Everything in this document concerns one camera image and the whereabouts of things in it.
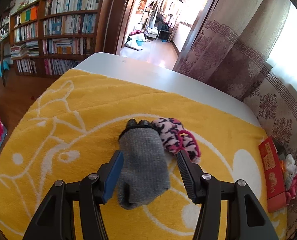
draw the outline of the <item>red box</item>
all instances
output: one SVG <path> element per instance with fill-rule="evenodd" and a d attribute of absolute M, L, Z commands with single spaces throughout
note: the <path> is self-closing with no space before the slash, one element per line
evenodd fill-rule
<path fill-rule="evenodd" d="M 264 167 L 268 212 L 286 207 L 285 186 L 277 150 L 272 137 L 268 137 L 259 146 Z"/>

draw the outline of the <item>wooden door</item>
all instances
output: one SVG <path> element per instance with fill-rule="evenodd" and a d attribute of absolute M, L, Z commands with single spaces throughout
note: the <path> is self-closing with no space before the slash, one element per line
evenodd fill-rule
<path fill-rule="evenodd" d="M 207 3 L 205 4 L 205 7 L 202 11 L 199 12 L 198 16 L 196 17 L 196 20 L 191 28 L 190 33 L 187 36 L 187 39 L 184 43 L 184 46 L 181 50 L 181 53 L 178 56 L 178 59 L 174 65 L 173 71 L 178 71 L 179 67 L 183 63 L 186 55 L 190 51 L 195 39 L 197 38 L 198 34 L 202 30 L 206 20 L 212 13 L 212 11 L 217 6 L 219 0 L 207 0 Z"/>
<path fill-rule="evenodd" d="M 134 0 L 114 0 L 108 22 L 104 52 L 120 54 L 124 32 Z"/>

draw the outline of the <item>stool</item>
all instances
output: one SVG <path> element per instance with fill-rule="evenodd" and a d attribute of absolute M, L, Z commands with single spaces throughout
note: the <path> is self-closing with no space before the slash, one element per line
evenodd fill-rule
<path fill-rule="evenodd" d="M 10 70 L 10 68 L 9 68 L 9 66 L 8 66 L 8 63 L 5 61 L 5 60 L 3 60 L 3 69 L 4 70 Z M 1 72 L 1 62 L 0 62 L 0 77 L 2 77 L 2 72 Z"/>

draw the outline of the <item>window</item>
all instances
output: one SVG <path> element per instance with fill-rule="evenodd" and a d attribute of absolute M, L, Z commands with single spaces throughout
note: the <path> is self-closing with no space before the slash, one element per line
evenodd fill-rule
<path fill-rule="evenodd" d="M 267 63 L 273 67 L 275 75 L 297 92 L 297 9 L 293 4 Z"/>

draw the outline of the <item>patterned curtain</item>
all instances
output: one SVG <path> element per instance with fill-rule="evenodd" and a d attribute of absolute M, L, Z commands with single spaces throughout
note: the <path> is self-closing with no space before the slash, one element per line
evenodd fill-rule
<path fill-rule="evenodd" d="M 242 99 L 264 68 L 289 7 L 289 0 L 219 0 L 174 71 Z"/>
<path fill-rule="evenodd" d="M 174 71 L 244 101 L 297 165 L 297 95 L 266 63 L 289 8 L 289 0 L 219 0 Z M 288 238 L 297 229 L 297 197 L 287 211 Z"/>
<path fill-rule="evenodd" d="M 297 166 L 297 100 L 292 90 L 263 68 L 253 84 L 253 92 L 244 99 L 267 135 L 275 137 L 295 159 Z M 287 238 L 297 229 L 297 193 L 287 207 Z"/>

